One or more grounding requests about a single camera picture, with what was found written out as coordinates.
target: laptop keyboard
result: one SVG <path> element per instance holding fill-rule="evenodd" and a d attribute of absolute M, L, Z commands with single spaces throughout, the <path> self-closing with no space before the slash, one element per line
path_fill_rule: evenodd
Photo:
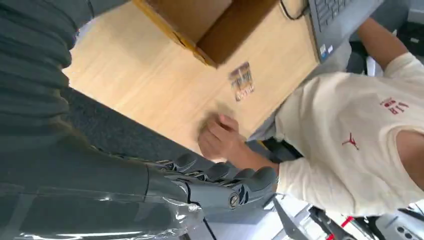
<path fill-rule="evenodd" d="M 324 32 L 354 0 L 315 0 L 319 29 Z"/>

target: red jumpman logo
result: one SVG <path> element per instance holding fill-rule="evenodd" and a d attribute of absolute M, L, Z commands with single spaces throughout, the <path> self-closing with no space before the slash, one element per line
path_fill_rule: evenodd
<path fill-rule="evenodd" d="M 352 144 L 353 146 L 355 146 L 356 150 L 359 151 L 359 147 L 357 142 L 355 141 L 355 138 L 352 136 L 352 133 L 350 133 L 350 138 L 349 140 L 343 142 L 341 145 L 344 146 L 345 144 Z"/>

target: red object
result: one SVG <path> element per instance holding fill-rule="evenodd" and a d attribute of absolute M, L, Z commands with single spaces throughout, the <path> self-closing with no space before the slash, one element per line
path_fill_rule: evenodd
<path fill-rule="evenodd" d="M 354 218 L 352 216 L 348 217 L 342 224 L 341 227 L 344 228 L 346 227 L 346 225 L 348 225 L 348 223 L 352 222 L 352 220 L 354 220 Z M 334 239 L 334 235 L 331 234 L 330 236 L 327 237 L 327 240 L 333 240 Z"/>

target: cardboard box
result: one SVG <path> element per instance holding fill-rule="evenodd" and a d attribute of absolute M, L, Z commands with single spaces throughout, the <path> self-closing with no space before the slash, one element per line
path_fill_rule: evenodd
<path fill-rule="evenodd" d="M 226 60 L 278 0 L 133 0 L 174 42 L 213 67 Z"/>

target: black sleeve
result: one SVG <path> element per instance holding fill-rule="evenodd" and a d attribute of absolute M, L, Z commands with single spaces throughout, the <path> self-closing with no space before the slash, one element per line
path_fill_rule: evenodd
<path fill-rule="evenodd" d="M 126 1 L 0 0 L 0 184 L 146 194 L 151 169 L 98 152 L 61 120 L 76 32 Z"/>

